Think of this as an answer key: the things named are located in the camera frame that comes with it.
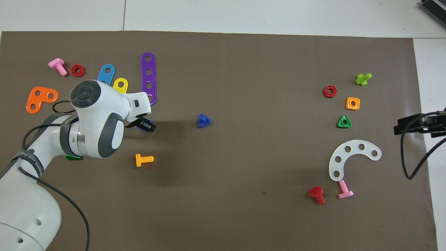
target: blue toy piece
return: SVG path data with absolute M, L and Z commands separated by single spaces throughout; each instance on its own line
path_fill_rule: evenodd
M 106 84 L 112 84 L 113 76 L 115 75 L 115 67 L 111 64 L 105 64 L 102 66 L 101 71 L 99 72 L 98 81 L 105 82 Z
M 201 114 L 201 113 L 198 115 L 198 127 L 199 128 L 203 128 L 210 123 L 211 123 L 210 118 L 206 117 L 204 114 Z

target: black circular cap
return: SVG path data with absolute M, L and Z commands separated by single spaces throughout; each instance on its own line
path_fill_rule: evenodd
M 101 95 L 101 87 L 94 80 L 87 80 L 76 85 L 70 93 L 72 105 L 79 108 L 89 107 Z

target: purple strip with holes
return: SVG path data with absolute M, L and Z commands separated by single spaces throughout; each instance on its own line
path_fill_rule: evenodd
M 141 57 L 141 84 L 142 91 L 152 97 L 150 105 L 155 104 L 157 101 L 157 72 L 153 53 L 146 52 Z

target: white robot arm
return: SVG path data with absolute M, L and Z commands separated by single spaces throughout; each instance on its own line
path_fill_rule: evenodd
M 107 158 L 121 144 L 124 120 L 153 132 L 143 116 L 151 113 L 144 92 L 120 94 L 112 87 L 87 80 L 76 85 L 70 103 L 77 116 L 49 116 L 28 145 L 0 174 L 0 250 L 44 251 L 56 235 L 61 212 L 54 198 L 34 179 L 59 155 Z

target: green triangular piece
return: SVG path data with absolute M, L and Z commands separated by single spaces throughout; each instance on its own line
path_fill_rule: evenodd
M 67 160 L 81 160 L 82 157 L 65 155 Z
M 351 122 L 347 115 L 342 116 L 336 124 L 338 128 L 350 128 Z

